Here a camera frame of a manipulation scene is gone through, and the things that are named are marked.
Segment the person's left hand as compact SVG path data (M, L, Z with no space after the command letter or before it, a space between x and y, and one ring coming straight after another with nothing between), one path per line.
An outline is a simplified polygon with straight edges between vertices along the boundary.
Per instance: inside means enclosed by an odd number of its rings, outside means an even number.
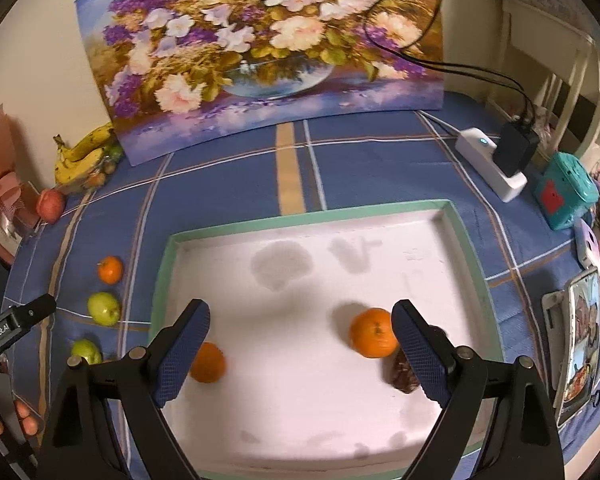
M22 432L28 437L36 436L38 434L38 420L32 415L30 408L20 399L16 399L14 405ZM0 434L3 432L4 425L0 422Z

